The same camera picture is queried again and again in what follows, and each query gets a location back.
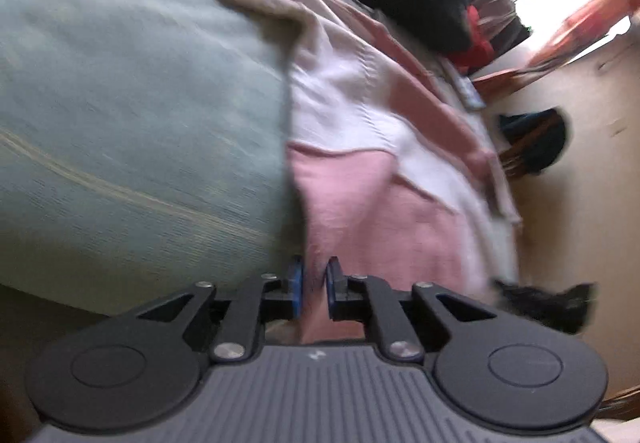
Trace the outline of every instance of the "pink fabric patch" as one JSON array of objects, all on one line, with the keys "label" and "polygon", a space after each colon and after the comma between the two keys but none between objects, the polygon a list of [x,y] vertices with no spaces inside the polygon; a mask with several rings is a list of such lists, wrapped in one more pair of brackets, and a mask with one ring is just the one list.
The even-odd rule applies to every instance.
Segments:
[{"label": "pink fabric patch", "polygon": [[327,315],[324,266],[337,255],[347,275],[376,275],[396,289],[414,282],[463,287],[460,216],[395,176],[382,151],[329,156],[296,145],[289,161],[307,223],[302,340],[357,337],[357,323]]}]

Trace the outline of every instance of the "clothing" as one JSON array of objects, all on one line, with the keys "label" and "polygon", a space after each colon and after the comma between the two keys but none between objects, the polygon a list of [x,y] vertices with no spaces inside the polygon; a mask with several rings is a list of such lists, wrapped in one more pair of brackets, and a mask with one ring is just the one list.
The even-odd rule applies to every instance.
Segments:
[{"label": "clothing", "polygon": [[495,152],[441,102],[385,27],[337,0],[229,0],[303,25],[291,55],[290,167],[307,221],[303,340],[353,335],[331,324],[324,266],[407,289],[479,289],[495,265],[490,188],[514,211]]}]

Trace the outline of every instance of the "pink fabric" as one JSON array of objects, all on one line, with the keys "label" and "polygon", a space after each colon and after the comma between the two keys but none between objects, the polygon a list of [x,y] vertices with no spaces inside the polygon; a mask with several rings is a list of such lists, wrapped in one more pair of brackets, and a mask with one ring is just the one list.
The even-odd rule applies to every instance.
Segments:
[{"label": "pink fabric", "polygon": [[322,291],[337,255],[347,274],[407,289],[431,280],[465,293],[495,262],[484,190],[508,196],[494,152],[434,94],[424,68],[384,26],[337,0],[232,0],[291,18],[294,180],[308,225],[303,339],[332,325]]}]

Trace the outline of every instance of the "blanket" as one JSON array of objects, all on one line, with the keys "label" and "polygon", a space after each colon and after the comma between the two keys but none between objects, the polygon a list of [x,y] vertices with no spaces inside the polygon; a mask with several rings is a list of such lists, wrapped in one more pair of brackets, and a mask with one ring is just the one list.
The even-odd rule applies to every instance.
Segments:
[{"label": "blanket", "polygon": [[514,220],[495,152],[438,97],[431,75],[378,22],[338,0],[228,0],[302,24],[290,59],[287,156],[306,217],[302,340],[332,325],[327,260],[407,289],[470,294],[495,267],[486,196]]}]

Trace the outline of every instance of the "red fabric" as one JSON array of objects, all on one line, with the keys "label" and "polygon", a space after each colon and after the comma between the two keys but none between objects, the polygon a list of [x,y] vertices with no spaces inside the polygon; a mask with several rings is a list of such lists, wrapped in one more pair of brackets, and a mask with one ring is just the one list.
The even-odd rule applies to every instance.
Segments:
[{"label": "red fabric", "polygon": [[447,58],[460,70],[482,68],[495,58],[494,48],[478,29],[478,21],[480,20],[478,10],[474,6],[469,6],[466,9],[466,14],[471,28],[473,45],[467,51],[447,55]]}]

